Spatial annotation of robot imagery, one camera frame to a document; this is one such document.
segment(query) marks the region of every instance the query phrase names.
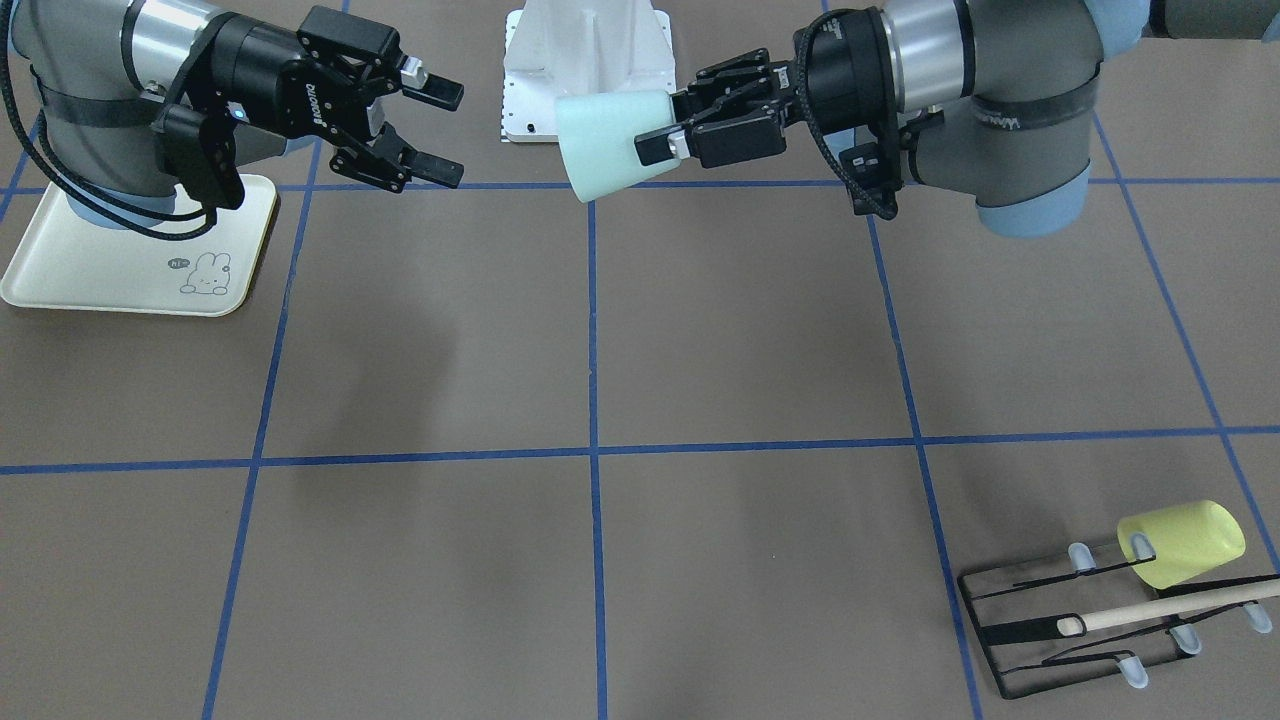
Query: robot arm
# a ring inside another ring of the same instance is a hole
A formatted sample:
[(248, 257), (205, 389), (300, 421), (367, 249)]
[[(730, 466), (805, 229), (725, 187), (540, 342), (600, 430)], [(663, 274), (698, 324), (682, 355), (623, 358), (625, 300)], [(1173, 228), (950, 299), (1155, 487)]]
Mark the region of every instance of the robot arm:
[(451, 111), (462, 99), (388, 26), (317, 6), (291, 32), (202, 0), (19, 0), (12, 24), (56, 174), (95, 197), (165, 199), (180, 182), (236, 209), (237, 164), (306, 136), (337, 147), (334, 172), (390, 192), (461, 181), (383, 117), (387, 95)]
[[(1084, 204), (1101, 64), (1142, 35), (1280, 38), (1280, 0), (890, 0), (699, 70), (676, 123), (634, 138), (644, 167), (713, 168), (786, 150), (804, 120), (856, 214), (891, 219), (916, 182), (973, 195), (995, 232), (1061, 229)], [(826, 136), (860, 129), (835, 156)], [(573, 168), (570, 168), (571, 179)]]

